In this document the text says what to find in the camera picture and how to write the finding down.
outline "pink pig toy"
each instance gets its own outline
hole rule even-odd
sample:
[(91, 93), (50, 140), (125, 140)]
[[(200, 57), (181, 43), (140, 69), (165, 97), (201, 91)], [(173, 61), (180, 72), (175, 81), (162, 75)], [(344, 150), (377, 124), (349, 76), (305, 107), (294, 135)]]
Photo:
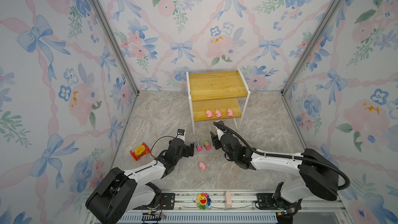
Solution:
[(204, 162), (200, 162), (199, 163), (199, 167), (201, 168), (201, 170), (205, 171), (206, 170), (206, 165)]
[(226, 112), (227, 114), (228, 114), (228, 116), (229, 117), (232, 117), (232, 116), (234, 116), (234, 112), (232, 111), (232, 109), (231, 108), (228, 108), (228, 110), (227, 110), (227, 112)]
[(209, 109), (207, 109), (206, 115), (207, 115), (208, 118), (212, 118), (213, 117), (213, 113)]
[(216, 114), (216, 116), (217, 116), (218, 118), (221, 118), (221, 112), (220, 112), (220, 110), (217, 110), (217, 109), (216, 109), (216, 111), (215, 111), (214, 113)]

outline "pink toy car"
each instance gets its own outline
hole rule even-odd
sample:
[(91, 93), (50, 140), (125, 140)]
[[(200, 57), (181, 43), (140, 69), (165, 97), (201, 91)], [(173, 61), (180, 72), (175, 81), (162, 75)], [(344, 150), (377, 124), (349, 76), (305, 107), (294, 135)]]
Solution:
[(205, 145), (206, 151), (209, 151), (211, 149), (209, 142), (205, 141), (204, 145)]
[(198, 151), (198, 152), (200, 152), (201, 150), (202, 150), (202, 147), (201, 147), (201, 145), (200, 145), (200, 142), (198, 141), (198, 142), (196, 142), (196, 150)]

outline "wooden shelf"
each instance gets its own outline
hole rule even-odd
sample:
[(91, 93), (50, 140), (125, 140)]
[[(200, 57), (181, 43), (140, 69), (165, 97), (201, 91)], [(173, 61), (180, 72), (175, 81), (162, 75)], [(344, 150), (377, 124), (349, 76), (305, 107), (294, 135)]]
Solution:
[(191, 86), (192, 103), (216, 99), (234, 99), (247, 97), (248, 95), (242, 77), (237, 70), (190, 74), (189, 83)]
[[(234, 111), (233, 117), (228, 117), (227, 110), (231, 108)], [(242, 116), (242, 112), (240, 111), (240, 107), (238, 104), (238, 100), (234, 99), (219, 99), (219, 100), (212, 100), (212, 101), (196, 101), (192, 102), (192, 109), (193, 109), (193, 120), (195, 122), (199, 121), (217, 121), (224, 118), (240, 118)], [(208, 118), (206, 115), (206, 110), (209, 109), (213, 112), (213, 117)], [(216, 117), (214, 113), (216, 109), (220, 110), (222, 115), (221, 118)]]

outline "snack package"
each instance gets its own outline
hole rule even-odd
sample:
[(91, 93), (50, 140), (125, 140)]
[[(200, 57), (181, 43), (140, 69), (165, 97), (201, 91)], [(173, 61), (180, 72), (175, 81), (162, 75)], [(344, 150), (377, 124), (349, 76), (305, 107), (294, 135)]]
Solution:
[(150, 149), (146, 143), (142, 143), (142, 145), (135, 148), (135, 150), (130, 151), (130, 154), (136, 161), (138, 161), (140, 157), (144, 156), (147, 153), (150, 153)]

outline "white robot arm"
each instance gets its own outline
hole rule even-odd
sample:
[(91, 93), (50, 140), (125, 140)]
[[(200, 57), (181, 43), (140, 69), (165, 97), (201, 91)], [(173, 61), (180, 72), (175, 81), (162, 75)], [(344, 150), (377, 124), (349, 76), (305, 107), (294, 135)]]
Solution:
[[(268, 202), (268, 205), (271, 203), (271, 208), (266, 208), (259, 201), (258, 208), (261, 210), (299, 209), (301, 199), (313, 195), (334, 201), (337, 199), (337, 190), (349, 186), (348, 177), (312, 149), (292, 154), (265, 152), (250, 147), (222, 121), (213, 124), (217, 130), (217, 135), (211, 133), (213, 146), (216, 150), (222, 148), (228, 161), (235, 162), (243, 169), (272, 169), (298, 176), (291, 182), (278, 184), (275, 193), (269, 197), (272, 202)], [(86, 207), (103, 224), (114, 224), (125, 211), (140, 206), (145, 209), (158, 208), (161, 190), (151, 181), (170, 174), (183, 156), (193, 156), (193, 143), (190, 146), (184, 144), (184, 133), (184, 130), (178, 129), (177, 137), (169, 142), (169, 148), (147, 165), (126, 171), (113, 168), (87, 199)], [(237, 137), (246, 146), (242, 146)], [(339, 175), (346, 181), (342, 186), (338, 186)]]

